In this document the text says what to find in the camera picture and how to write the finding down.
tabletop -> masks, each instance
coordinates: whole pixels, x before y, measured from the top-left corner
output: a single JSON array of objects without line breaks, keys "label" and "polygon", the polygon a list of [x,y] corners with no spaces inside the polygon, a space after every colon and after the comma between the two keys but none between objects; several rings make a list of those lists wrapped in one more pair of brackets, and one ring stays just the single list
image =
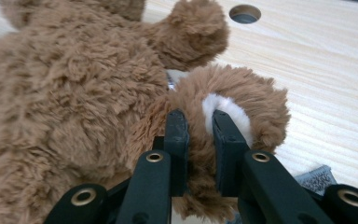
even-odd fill
[{"label": "tabletop", "polygon": [[[217,0],[230,27],[215,62],[246,66],[286,88],[292,118],[277,157],[292,175],[322,165],[338,183],[358,188],[358,3],[338,0]],[[144,21],[170,13],[175,1],[149,0]],[[251,5],[258,21],[229,11]],[[13,30],[0,14],[0,35]]]}]

white fur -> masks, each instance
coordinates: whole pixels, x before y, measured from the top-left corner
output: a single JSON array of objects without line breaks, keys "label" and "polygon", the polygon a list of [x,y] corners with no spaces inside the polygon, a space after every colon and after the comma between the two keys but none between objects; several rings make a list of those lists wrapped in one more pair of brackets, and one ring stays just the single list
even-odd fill
[{"label": "white fur", "polygon": [[205,115],[205,127],[208,133],[213,134],[212,116],[213,112],[218,109],[228,113],[245,138],[249,147],[252,146],[253,137],[251,132],[251,121],[245,111],[239,107],[233,99],[227,98],[216,93],[210,93],[202,101],[202,109]]}]

metal ring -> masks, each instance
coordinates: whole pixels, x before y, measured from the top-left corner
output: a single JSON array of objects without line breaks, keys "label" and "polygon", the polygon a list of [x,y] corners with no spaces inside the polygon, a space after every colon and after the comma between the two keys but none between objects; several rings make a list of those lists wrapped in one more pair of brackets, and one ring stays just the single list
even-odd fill
[{"label": "metal ring", "polygon": [[[355,197],[357,200],[355,201],[352,198],[348,197],[349,195],[352,197]],[[355,192],[353,190],[349,190],[349,189],[341,189],[338,191],[338,196],[345,203],[348,203],[352,206],[358,207],[358,193],[357,192]]]},{"label": "metal ring", "polygon": [[[88,193],[89,197],[86,199],[79,199],[80,194]],[[95,197],[97,197],[97,192],[95,192],[95,189],[92,188],[86,188],[86,189],[80,189],[74,196],[72,196],[71,203],[74,206],[83,206],[88,203],[91,203]]]},{"label": "metal ring", "polygon": [[269,156],[267,156],[264,153],[261,152],[256,152],[254,154],[252,154],[252,157],[255,161],[260,161],[260,162],[268,162],[269,161]]},{"label": "metal ring", "polygon": [[164,158],[164,157],[159,153],[151,153],[151,154],[147,155],[147,157],[146,157],[146,159],[150,162],[162,161],[162,158]]}]

teddy bear's body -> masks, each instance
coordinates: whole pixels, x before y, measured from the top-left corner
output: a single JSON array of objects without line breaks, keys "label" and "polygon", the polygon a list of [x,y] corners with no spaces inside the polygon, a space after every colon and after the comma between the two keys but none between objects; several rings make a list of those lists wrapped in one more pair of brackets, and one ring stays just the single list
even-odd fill
[{"label": "teddy bear's body", "polygon": [[[227,45],[206,0],[156,24],[137,21],[144,1],[2,4],[21,29],[0,38],[0,223],[42,223],[69,188],[123,180],[131,126],[167,94],[165,69],[204,65]],[[120,10],[133,4],[133,17]]]}]

plush toy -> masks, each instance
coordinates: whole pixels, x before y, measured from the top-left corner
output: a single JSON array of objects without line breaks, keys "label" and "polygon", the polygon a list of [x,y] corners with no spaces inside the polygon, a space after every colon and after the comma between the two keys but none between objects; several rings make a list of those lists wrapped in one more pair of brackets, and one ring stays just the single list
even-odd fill
[{"label": "plush toy", "polygon": [[142,0],[1,2],[20,30],[0,38],[0,223],[42,223],[82,183],[112,188],[175,108],[189,123],[192,195],[174,205],[222,221],[235,202],[214,189],[211,111],[235,111],[252,148],[285,137],[285,91],[250,70],[197,68],[168,91],[165,69],[191,70],[226,48],[214,1],[182,0],[155,24],[139,21]]}]

